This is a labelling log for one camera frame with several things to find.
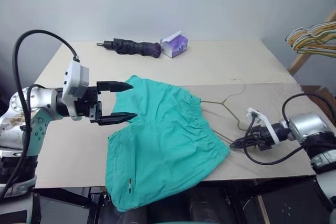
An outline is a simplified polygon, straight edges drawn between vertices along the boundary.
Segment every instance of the black cable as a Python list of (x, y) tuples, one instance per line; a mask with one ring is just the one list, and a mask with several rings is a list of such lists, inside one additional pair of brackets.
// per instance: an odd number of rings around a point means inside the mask
[[(245, 134), (245, 138), (248, 136), (250, 130), (252, 129), (253, 127), (253, 124), (254, 124), (254, 121), (256, 119), (257, 115), (256, 114), (253, 114), (252, 113), (252, 122), (250, 123), (247, 131), (246, 131), (246, 134)], [(251, 160), (253, 161), (254, 163), (257, 163), (259, 165), (275, 165), (275, 164), (279, 164), (283, 161), (285, 161), (286, 159), (290, 158), (291, 156), (293, 156), (296, 152), (299, 152), (300, 150), (303, 149), (303, 146), (300, 146), (299, 148), (295, 149), (294, 151), (292, 151), (291, 153), (289, 153), (288, 155), (286, 155), (285, 157), (279, 159), (279, 160), (276, 160), (276, 161), (273, 161), (273, 162), (269, 162), (269, 163), (265, 163), (265, 162), (260, 162), (260, 161), (257, 161), (255, 159), (253, 159), (247, 152), (247, 149), (246, 149), (246, 146), (245, 146), (245, 142), (243, 142), (243, 148), (244, 148), (244, 153), (245, 155)]]
[(30, 144), (30, 132), (31, 132), (31, 127), (30, 127), (30, 110), (28, 110), (28, 106), (27, 103), (25, 101), (25, 97), (22, 91), (22, 86), (21, 86), (21, 81), (20, 81), (20, 76), (19, 76), (19, 70), (18, 70), (18, 62), (17, 62), (17, 58), (18, 58), (18, 52), (19, 52), (19, 48), (21, 43), (23, 42), (23, 40), (25, 38), (27, 38), (29, 35), (32, 34), (46, 34), (46, 35), (50, 35), (58, 40), (60, 40), (62, 43), (64, 43), (72, 52), (73, 54), (73, 60), (78, 61), (78, 56), (76, 51), (73, 49), (72, 46), (70, 46), (69, 43), (67, 43), (64, 39), (62, 39), (61, 37), (59, 37), (56, 34), (53, 34), (49, 31), (45, 31), (45, 30), (30, 30), (25, 32), (24, 34), (22, 34), (18, 40), (15, 42), (14, 45), (14, 49), (13, 49), (13, 56), (12, 56), (12, 64), (13, 64), (13, 73), (14, 73), (14, 81), (15, 81), (15, 86), (17, 89), (17, 93), (22, 105), (22, 111), (25, 117), (25, 126), (22, 127), (22, 130), (24, 131), (23, 133), (23, 149), (21, 152), (21, 156), (19, 159), (19, 162), (17, 163), (13, 173), (11, 174), (11, 176), (9, 177), (4, 189), (1, 191), (0, 193), (0, 202), (4, 199), (6, 192), (8, 191), (8, 189), (12, 186), (13, 181), (17, 178), (18, 173), (22, 167), (22, 164), (26, 158), (27, 152), (28, 152), (28, 148), (29, 148), (29, 144)]
[[(32, 89), (34, 87), (45, 89), (45, 87), (43, 87), (42, 85), (39, 85), (39, 84), (33, 84), (33, 85), (29, 86), (29, 88), (27, 89), (27, 95), (26, 95), (26, 102), (27, 102), (27, 109), (28, 109), (28, 111), (31, 111), (31, 109), (30, 109), (30, 94), (31, 94)], [(13, 180), (13, 182), (12, 182), (12, 184), (10, 186), (12, 186), (15, 183), (15, 181), (19, 178), (19, 173), (21, 171), (21, 168), (19, 169), (18, 175), (16, 176), (16, 178), (14, 178), (14, 180)]]
[(288, 121), (288, 119), (287, 119), (287, 117), (286, 117), (285, 107), (286, 107), (287, 103), (288, 103), (290, 100), (292, 100), (292, 99), (294, 99), (294, 98), (296, 98), (296, 97), (302, 97), (302, 96), (317, 97), (317, 98), (319, 98), (320, 100), (322, 100), (323, 102), (325, 102), (326, 105), (328, 106), (330, 112), (331, 112), (331, 115), (332, 115), (332, 118), (333, 118), (334, 122), (336, 122), (336, 113), (335, 113), (335, 110), (333, 109), (332, 105), (330, 104), (330, 102), (329, 102), (328, 100), (326, 100), (325, 98), (319, 96), (318, 94), (310, 94), (310, 93), (307, 93), (307, 94), (296, 94), (296, 95), (293, 95), (293, 96), (291, 96), (290, 98), (288, 98), (288, 99), (283, 103), (283, 105), (282, 105), (282, 109), (281, 109), (281, 111), (282, 111), (282, 117), (283, 117), (283, 119), (285, 120), (285, 122), (287, 123), (287, 126), (288, 126), (288, 127), (289, 127), (289, 121)]

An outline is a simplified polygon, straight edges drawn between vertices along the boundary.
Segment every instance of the teal fabric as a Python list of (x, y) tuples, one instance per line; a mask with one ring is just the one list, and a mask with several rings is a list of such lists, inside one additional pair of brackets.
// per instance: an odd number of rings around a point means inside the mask
[(106, 188), (119, 211), (196, 185), (229, 152), (203, 118), (200, 98), (137, 76), (127, 83), (134, 88), (117, 93), (113, 111), (138, 116), (109, 137), (106, 168)]

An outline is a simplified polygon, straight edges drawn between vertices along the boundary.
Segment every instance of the table surface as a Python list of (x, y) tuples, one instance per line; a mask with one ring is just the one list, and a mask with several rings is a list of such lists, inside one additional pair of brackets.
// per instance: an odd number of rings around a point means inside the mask
[[(96, 81), (125, 81), (132, 74), (142, 78), (185, 86), (203, 100), (222, 101), (231, 94), (227, 105), (247, 127), (248, 107), (268, 116), (270, 122), (281, 119), (285, 99), (301, 89), (285, 68), (259, 40), (190, 41), (187, 52), (174, 59), (162, 55), (158, 59), (139, 55), (118, 55), (95, 46), (93, 42), (72, 43), (81, 64), (90, 69), (90, 85)], [(36, 83), (46, 87), (62, 87), (63, 73), (71, 60), (64, 46), (56, 52)], [(104, 92), (100, 97), (103, 113), (113, 109), (116, 96)], [(210, 126), (235, 140), (244, 132), (235, 119), (218, 104), (202, 103)], [(323, 112), (308, 98), (300, 97), (288, 104), (288, 115), (315, 111), (327, 120)], [(36, 188), (85, 187), (104, 185), (107, 137), (127, 126), (98, 126), (88, 119), (74, 122), (70, 118), (51, 122), (38, 157)], [(264, 162), (276, 160), (298, 147), (286, 141), (272, 150), (251, 150)], [(247, 159), (242, 151), (232, 150), (225, 161), (205, 180), (251, 179), (314, 174), (304, 151), (274, 166), (260, 166)]]

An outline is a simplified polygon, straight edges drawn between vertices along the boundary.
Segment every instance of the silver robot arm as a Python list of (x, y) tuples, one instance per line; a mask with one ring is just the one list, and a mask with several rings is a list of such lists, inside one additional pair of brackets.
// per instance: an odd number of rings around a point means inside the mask
[[(272, 125), (259, 111), (249, 108), (248, 116), (254, 117), (254, 120), (264, 121), (265, 126), (251, 127), (245, 137), (237, 139), (230, 147), (243, 148), (247, 157), (260, 165), (278, 164), (294, 155), (297, 151), (305, 150), (310, 158), (311, 167), (317, 173), (316, 179), (319, 188), (324, 194), (322, 201), (326, 202), (328, 208), (333, 208), (333, 212), (335, 212), (336, 137), (326, 122), (319, 115), (312, 112), (297, 114), (287, 121), (281, 120), (279, 123)], [(246, 150), (248, 146), (258, 146), (261, 151), (268, 150), (273, 145), (276, 146), (285, 140), (298, 141), (301, 146), (278, 161), (270, 163), (259, 162), (249, 156)]]
[[(73, 53), (73, 60), (64, 73), (62, 88), (47, 89), (39, 85), (21, 88), (18, 50), (26, 37), (36, 33), (60, 40)], [(99, 125), (128, 121), (137, 114), (119, 112), (103, 116), (98, 95), (101, 91), (121, 92), (133, 86), (124, 82), (101, 81), (97, 86), (89, 87), (89, 69), (79, 63), (74, 49), (59, 36), (45, 30), (31, 30), (19, 37), (13, 51), (13, 72), (19, 92), (11, 97), (9, 109), (0, 117), (0, 223), (6, 222), (8, 216), (16, 218), (19, 211), (27, 214), (25, 219), (16, 222), (39, 223), (39, 211), (36, 211), (39, 198), (33, 192), (35, 168), (49, 123), (66, 116), (74, 121), (85, 116)]]

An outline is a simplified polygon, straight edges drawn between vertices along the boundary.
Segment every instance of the purple tissue box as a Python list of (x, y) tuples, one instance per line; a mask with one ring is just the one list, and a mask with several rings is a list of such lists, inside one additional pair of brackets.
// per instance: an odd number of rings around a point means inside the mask
[(172, 41), (161, 42), (161, 52), (170, 58), (174, 58), (187, 50), (188, 40), (182, 35), (178, 35)]

